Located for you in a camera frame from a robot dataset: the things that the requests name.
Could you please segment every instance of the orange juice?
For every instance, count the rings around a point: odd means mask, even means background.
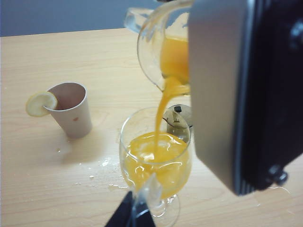
[[[167,198],[183,187],[191,169],[190,154],[185,150],[187,144],[176,136],[160,132],[160,123],[168,102],[189,93],[186,39],[165,38],[160,68],[165,87],[157,111],[155,132],[141,135],[130,142],[123,174],[126,182],[138,190],[152,173],[156,173],[163,187],[162,198]]]
[[[187,144],[183,140],[168,133],[160,133],[158,136],[156,151],[155,132],[131,141],[124,160],[127,173],[123,174],[126,182],[139,190],[151,174],[155,173],[163,187],[161,197],[164,199],[176,194],[184,186],[190,173],[191,161],[186,150]]]
[[[175,39],[166,37],[163,42],[160,68],[165,78],[165,87],[160,101],[156,117],[156,137],[157,144],[160,122],[168,102],[177,96],[188,94],[188,41],[187,39]]]
[[[166,37],[160,56],[160,68],[164,78],[174,77],[183,85],[188,84],[188,41]]]

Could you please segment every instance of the black device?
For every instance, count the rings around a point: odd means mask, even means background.
[[[197,156],[236,195],[283,184],[303,152],[303,0],[196,0],[188,28]]]

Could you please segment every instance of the wooden table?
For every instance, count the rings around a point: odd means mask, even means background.
[[[161,96],[140,69],[136,37],[113,29],[1,39],[1,226],[106,224],[127,192],[109,186],[126,186],[122,123]],[[31,94],[63,81],[88,90],[93,130],[79,140],[67,138],[50,115],[25,112]],[[189,98],[175,103],[189,105]],[[175,226],[303,226],[303,156],[286,170],[285,189],[236,197],[194,156]]]

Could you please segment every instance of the glass pitcher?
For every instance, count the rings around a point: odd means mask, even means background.
[[[169,76],[189,86],[187,20],[193,2],[175,0],[155,10],[127,10],[125,27],[139,33],[137,55],[140,66],[161,91]]]

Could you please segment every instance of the pitcher handle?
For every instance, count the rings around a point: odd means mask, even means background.
[[[124,26],[133,32],[139,33],[142,25],[152,12],[153,9],[128,8],[124,19]]]

